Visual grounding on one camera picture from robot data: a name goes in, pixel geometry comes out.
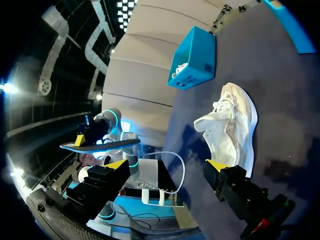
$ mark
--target person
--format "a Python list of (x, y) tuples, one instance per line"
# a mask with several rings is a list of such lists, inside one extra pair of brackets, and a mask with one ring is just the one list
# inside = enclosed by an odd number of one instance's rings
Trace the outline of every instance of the person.
[(107, 155), (104, 158), (95, 158), (92, 153), (77, 153), (75, 155), (75, 160), (79, 163), (82, 163), (82, 166), (104, 166), (109, 164), (111, 157)]

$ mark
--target black cable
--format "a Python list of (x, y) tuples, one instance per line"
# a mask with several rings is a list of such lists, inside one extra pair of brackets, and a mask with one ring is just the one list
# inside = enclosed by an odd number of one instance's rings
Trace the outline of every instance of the black cable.
[(144, 224), (147, 224), (147, 225), (149, 225), (149, 228), (151, 229), (151, 225), (149, 224), (149, 223), (147, 223), (147, 222), (145, 222), (145, 221), (140, 221), (140, 220), (135, 220), (136, 222), (141, 222), (141, 223), (144, 223)]
[(137, 214), (137, 215), (133, 215), (131, 217), (133, 218), (133, 217), (136, 217), (136, 216), (146, 215), (146, 214), (154, 215), (154, 216), (156, 216), (158, 218), (158, 222), (156, 224), (152, 225), (152, 227), (154, 227), (155, 225), (158, 225), (160, 223), (160, 217), (158, 215), (156, 215), (154, 213), (150, 213), (150, 212), (140, 213), (140, 214)]

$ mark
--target table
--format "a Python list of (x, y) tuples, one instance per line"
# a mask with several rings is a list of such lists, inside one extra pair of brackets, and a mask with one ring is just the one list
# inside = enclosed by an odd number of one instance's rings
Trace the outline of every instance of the table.
[[(240, 239), (246, 226), (220, 203), (203, 177), (210, 151), (194, 120), (213, 110), (227, 82), (247, 91), (258, 112), (252, 182), (296, 202), (286, 221), (294, 224), (320, 189), (320, 61), (298, 55), (288, 34), (262, 3), (242, 13), (216, 34), (215, 79), (179, 90), (174, 100), (164, 151), (182, 156), (186, 175), (181, 195), (207, 239)], [(178, 158), (162, 160), (178, 186)]]

